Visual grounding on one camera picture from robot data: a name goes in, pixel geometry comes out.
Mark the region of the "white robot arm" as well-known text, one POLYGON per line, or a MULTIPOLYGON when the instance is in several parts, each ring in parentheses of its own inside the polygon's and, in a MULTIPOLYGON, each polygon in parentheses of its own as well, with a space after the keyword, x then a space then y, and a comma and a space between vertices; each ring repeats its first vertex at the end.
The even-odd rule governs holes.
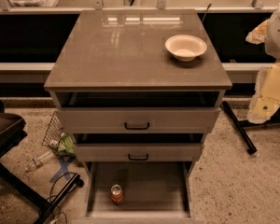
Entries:
POLYGON ((265 52, 275 58, 269 68, 260 68, 255 94, 249 104, 247 119, 261 124, 270 120, 280 108, 280 4, 272 16, 248 33, 248 43, 265 45, 265 52))

